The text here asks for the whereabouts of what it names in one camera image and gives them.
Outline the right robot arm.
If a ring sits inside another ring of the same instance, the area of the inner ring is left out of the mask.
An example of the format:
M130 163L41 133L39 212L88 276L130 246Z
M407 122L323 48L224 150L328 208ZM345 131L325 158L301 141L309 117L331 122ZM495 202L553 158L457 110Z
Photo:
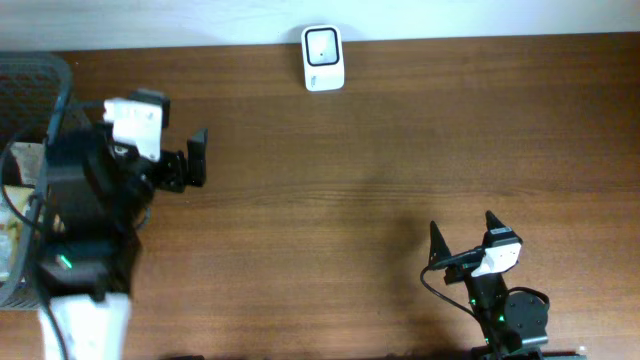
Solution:
M541 347L549 341L550 299L528 287L506 285L503 274L518 264L523 240L493 212L485 212L485 221L481 244L456 255L432 221L429 260L419 275L423 278L429 271L443 270L447 285L465 285L469 305L456 302L427 282L422 285L480 326L485 344L470 350L473 359L542 359Z

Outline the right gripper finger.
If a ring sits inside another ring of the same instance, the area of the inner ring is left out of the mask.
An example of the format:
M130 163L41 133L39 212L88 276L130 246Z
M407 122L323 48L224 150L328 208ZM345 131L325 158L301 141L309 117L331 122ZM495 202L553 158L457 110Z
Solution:
M508 233L510 228L506 226L498 217L490 210L485 212L485 220L487 231L492 235Z
M430 222L429 268L445 268L451 258L451 252L435 221Z

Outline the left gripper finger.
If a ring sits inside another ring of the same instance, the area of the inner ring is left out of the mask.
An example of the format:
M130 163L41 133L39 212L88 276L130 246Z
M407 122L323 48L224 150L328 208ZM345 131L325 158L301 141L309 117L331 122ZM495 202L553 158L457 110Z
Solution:
M203 187L207 179L206 149L208 130L202 128L187 141L189 181L192 186Z
M140 88L131 92L128 99L160 106L162 109L162 127L169 127L171 100L166 94L155 90Z

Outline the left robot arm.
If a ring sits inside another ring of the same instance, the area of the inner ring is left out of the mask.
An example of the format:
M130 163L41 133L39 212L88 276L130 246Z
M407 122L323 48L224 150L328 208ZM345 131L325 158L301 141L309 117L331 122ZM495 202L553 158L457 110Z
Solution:
M170 99L139 89L81 104L100 120L45 150L43 238L30 261L48 359L119 359L132 312L139 230L156 191L182 193L207 179L208 131L185 151L162 147Z

